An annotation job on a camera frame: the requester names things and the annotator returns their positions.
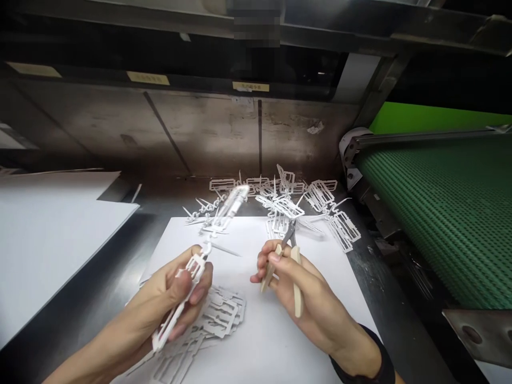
white paper sheet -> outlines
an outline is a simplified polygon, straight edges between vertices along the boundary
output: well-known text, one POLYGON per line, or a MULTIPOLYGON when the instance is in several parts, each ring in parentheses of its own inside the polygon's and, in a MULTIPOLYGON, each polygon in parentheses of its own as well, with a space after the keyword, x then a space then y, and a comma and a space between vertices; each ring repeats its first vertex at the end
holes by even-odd
POLYGON ((96 200, 120 172, 59 172, 23 174, 0 179, 0 201, 33 202, 63 199, 96 200))
POLYGON ((0 198, 0 349, 135 212, 138 204, 0 198))
MULTIPOLYGON (((329 357, 318 350, 294 325, 285 309, 268 290, 249 282, 256 272, 258 252, 267 240, 266 217, 235 217, 229 235, 218 235, 218 243, 238 252, 238 258, 213 249, 213 283, 242 292, 247 300, 244 323, 233 337, 217 346, 199 351, 183 384, 207 381, 210 384, 254 383, 336 383, 339 378, 329 357)), ((186 218, 172 218, 141 280, 203 240, 198 226, 185 226, 186 218)), ((297 232, 297 244, 324 275, 332 291, 356 321, 377 332, 347 256, 332 238, 323 221, 315 225, 328 236, 323 240, 297 232)), ((149 382, 157 359, 146 363, 120 382, 149 382)))
POLYGON ((490 384, 510 384, 512 382, 512 369, 477 360, 475 363, 490 384))

green panel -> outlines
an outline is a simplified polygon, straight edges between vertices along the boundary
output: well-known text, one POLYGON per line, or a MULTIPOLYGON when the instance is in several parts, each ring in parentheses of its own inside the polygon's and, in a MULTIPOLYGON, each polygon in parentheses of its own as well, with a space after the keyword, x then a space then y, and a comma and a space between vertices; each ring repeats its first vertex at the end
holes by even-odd
POLYGON ((362 174, 453 296, 512 309, 512 134, 362 151, 362 174))
POLYGON ((375 134, 478 129, 512 124, 511 115, 385 102, 370 130, 375 134))

hand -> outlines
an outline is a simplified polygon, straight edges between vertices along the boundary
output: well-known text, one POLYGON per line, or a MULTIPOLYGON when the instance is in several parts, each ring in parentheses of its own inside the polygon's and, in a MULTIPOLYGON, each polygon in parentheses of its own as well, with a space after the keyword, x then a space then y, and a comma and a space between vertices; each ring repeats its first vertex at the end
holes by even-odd
MULTIPOLYGON (((155 272, 126 307, 84 348, 66 360, 45 382, 109 382, 125 372, 151 351, 151 335, 188 294, 192 285, 189 273, 175 277, 178 269, 199 253, 194 245, 155 272)), ((199 316, 212 285, 213 265, 206 263, 178 322, 169 335, 181 336, 199 316)))
POLYGON ((258 272, 252 283, 260 283, 266 274, 267 263, 276 267, 270 288, 288 311, 299 329, 323 352, 332 356, 349 375, 374 378, 380 370, 381 355, 377 344, 348 314, 341 301, 331 291, 322 274, 304 256, 302 265, 290 258, 286 246, 281 258, 275 253, 281 240, 269 240, 258 254, 258 272), (304 311, 295 317, 293 283, 304 296, 304 311))

pile of plastic parts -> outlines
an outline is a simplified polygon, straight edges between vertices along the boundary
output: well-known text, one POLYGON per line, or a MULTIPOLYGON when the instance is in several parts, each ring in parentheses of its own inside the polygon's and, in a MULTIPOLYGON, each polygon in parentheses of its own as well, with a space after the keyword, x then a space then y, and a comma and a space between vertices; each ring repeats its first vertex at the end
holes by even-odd
POLYGON ((198 212, 190 213, 189 222, 208 222, 211 219, 210 212, 215 210, 216 205, 223 201, 227 193, 238 186, 248 186, 248 197, 254 197, 256 201, 269 210, 266 230, 269 239, 283 238, 288 230, 290 220, 297 219, 297 223, 302 228, 315 232, 319 236, 324 233, 317 228, 313 222, 317 220, 326 220, 327 226, 334 238, 338 241, 345 252, 353 249, 352 243, 361 238, 361 234, 348 218, 348 216, 339 209, 341 203, 336 203, 333 191, 336 190, 338 182, 336 180, 316 180, 307 184, 304 180, 298 180, 295 173, 285 171, 279 164, 277 165, 278 177, 273 179, 258 177, 242 180, 241 175, 237 179, 218 179, 210 181, 210 191, 217 193, 218 198, 213 203, 205 200, 200 202, 201 208, 198 212), (294 196, 300 196, 296 203, 293 202, 294 196), (304 210, 299 206, 302 200, 308 202, 311 207, 319 213, 318 216, 305 219, 304 210), (204 218, 199 219, 199 215, 205 213, 204 218))
POLYGON ((245 304, 240 293, 212 285, 196 322, 158 354, 148 354, 124 377, 156 358, 158 361, 151 372, 150 382, 180 384, 201 349, 212 348, 236 332, 244 320, 245 304))

right hand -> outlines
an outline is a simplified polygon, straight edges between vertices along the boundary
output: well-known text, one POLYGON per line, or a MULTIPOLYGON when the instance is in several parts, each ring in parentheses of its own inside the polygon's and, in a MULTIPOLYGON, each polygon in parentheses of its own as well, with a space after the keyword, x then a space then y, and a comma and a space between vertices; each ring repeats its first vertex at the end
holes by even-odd
POLYGON ((251 283, 261 283, 266 265, 276 267, 270 288, 288 311, 299 329, 323 352, 331 355, 349 375, 374 378, 380 370, 381 355, 377 344, 348 314, 334 295, 322 274, 304 256, 299 265, 290 258, 291 248, 286 246, 281 258, 275 253, 281 240, 269 240, 258 254, 258 272, 251 283), (304 296, 304 311, 295 317, 293 283, 304 296))

